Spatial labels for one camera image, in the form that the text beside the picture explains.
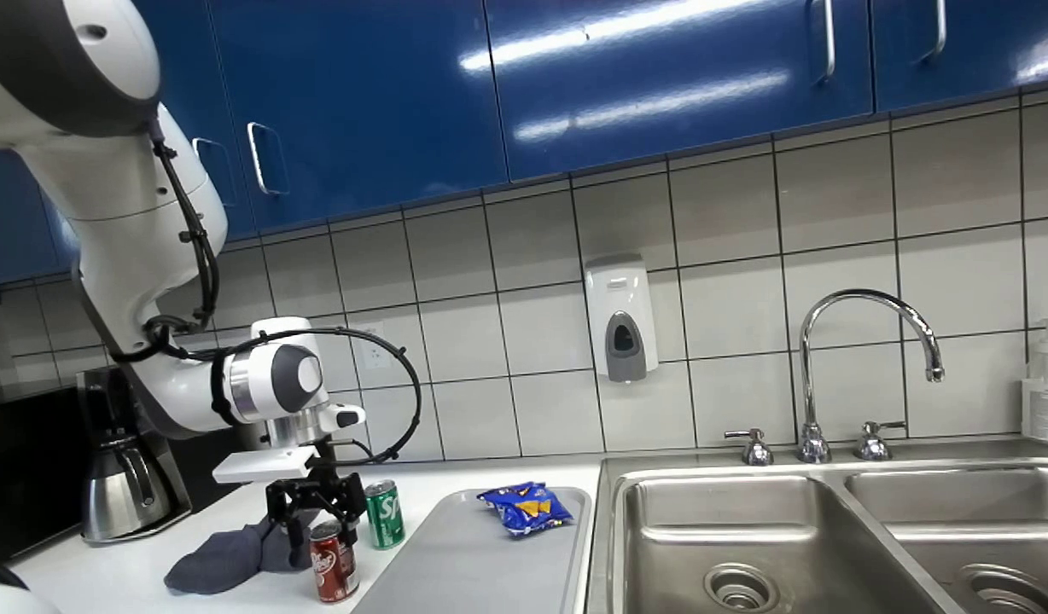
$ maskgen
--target white tile wall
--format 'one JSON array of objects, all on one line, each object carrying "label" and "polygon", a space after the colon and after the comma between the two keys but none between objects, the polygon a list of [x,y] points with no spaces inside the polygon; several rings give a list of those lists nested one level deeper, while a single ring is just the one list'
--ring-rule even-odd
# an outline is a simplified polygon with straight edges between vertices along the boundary
[{"label": "white tile wall", "polygon": [[[643,251],[664,369],[593,375],[583,262]],[[351,324],[407,346],[428,407],[407,461],[796,438],[796,329],[839,285],[913,299],[943,335],[946,383],[872,302],[814,337],[819,418],[849,438],[1013,433],[1023,324],[1048,319],[1048,95],[653,159],[611,175],[388,211],[223,254],[223,311],[188,346],[271,312]],[[194,285],[164,305],[194,305]],[[365,402],[373,445],[410,417],[407,375],[373,343],[320,337],[328,388]],[[0,383],[38,388],[105,360],[65,280],[0,294]]]}]

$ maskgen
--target countertop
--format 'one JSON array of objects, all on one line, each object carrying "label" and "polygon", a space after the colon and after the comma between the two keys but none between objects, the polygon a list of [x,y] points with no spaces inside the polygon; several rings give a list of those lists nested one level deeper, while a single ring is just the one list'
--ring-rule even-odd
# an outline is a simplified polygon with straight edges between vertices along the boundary
[{"label": "countertop", "polygon": [[[596,458],[572,461],[487,461],[487,462],[386,462],[360,471],[365,485],[395,481],[401,503],[407,515],[407,535],[419,529],[428,511],[452,490],[462,488],[495,488],[513,481],[546,481],[565,488],[582,488],[596,495]],[[230,532],[241,526],[256,526],[264,518],[264,485],[245,485],[212,507],[184,518],[182,526],[144,538],[92,549],[82,535],[72,535],[25,564],[15,574],[63,614],[223,614],[223,610],[331,610],[349,614],[373,591],[374,577],[388,567],[388,558],[404,549],[373,549],[365,538],[356,546],[360,558],[360,592],[341,603],[316,603],[313,574],[256,574],[248,584],[220,592],[220,595],[173,595],[164,587],[166,570],[192,549],[197,549],[212,532]]]}]

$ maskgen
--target cabinet door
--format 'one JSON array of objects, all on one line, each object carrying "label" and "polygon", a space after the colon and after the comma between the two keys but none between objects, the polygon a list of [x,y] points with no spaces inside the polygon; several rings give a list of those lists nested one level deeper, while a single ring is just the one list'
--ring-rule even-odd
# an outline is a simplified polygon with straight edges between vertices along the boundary
[{"label": "cabinet door", "polygon": [[245,193],[248,155],[223,89],[220,42],[206,0],[136,0],[162,53],[162,100],[192,139],[230,216],[230,238],[256,230]]},{"label": "cabinet door", "polygon": [[505,176],[478,0],[212,0],[264,227],[298,227]]},{"label": "cabinet door", "polygon": [[1048,83],[1048,0],[872,0],[877,109]]},{"label": "cabinet door", "polygon": [[0,152],[0,283],[67,268],[72,249],[57,227],[22,155]]},{"label": "cabinet door", "polygon": [[863,0],[487,0],[487,25],[513,176],[872,113]]}]

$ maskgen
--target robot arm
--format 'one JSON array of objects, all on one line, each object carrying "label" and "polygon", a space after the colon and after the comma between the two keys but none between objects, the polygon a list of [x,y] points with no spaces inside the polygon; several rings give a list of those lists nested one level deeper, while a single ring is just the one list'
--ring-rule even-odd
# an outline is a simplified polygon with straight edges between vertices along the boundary
[{"label": "robot arm", "polygon": [[182,200],[214,251],[225,211],[157,102],[157,50],[131,0],[0,0],[0,150],[17,150],[72,224],[92,319],[114,354],[139,359],[128,369],[164,435],[278,418],[320,399],[310,337],[210,360],[149,354],[157,297],[202,268]]}]

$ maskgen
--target faucet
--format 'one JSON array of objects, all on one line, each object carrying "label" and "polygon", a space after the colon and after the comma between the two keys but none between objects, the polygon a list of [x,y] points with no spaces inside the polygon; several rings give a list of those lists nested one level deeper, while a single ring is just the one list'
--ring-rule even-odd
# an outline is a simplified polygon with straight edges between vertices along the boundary
[{"label": "faucet", "polygon": [[808,384],[814,383],[808,379],[808,335],[817,329],[817,319],[833,302],[843,302],[843,299],[872,299],[872,302],[880,302],[880,305],[891,305],[893,312],[902,312],[921,335],[921,343],[924,343],[924,379],[928,383],[943,379],[938,337],[937,337],[928,319],[913,302],[906,302],[906,299],[897,299],[891,294],[880,294],[880,289],[868,289],[868,285],[848,285],[848,289],[826,294],[817,305],[808,305],[808,312],[803,318],[803,329],[799,329],[799,359],[803,359],[799,461],[805,461],[805,462],[826,462],[833,458],[829,442],[824,435],[824,427],[819,427],[817,392]]}]

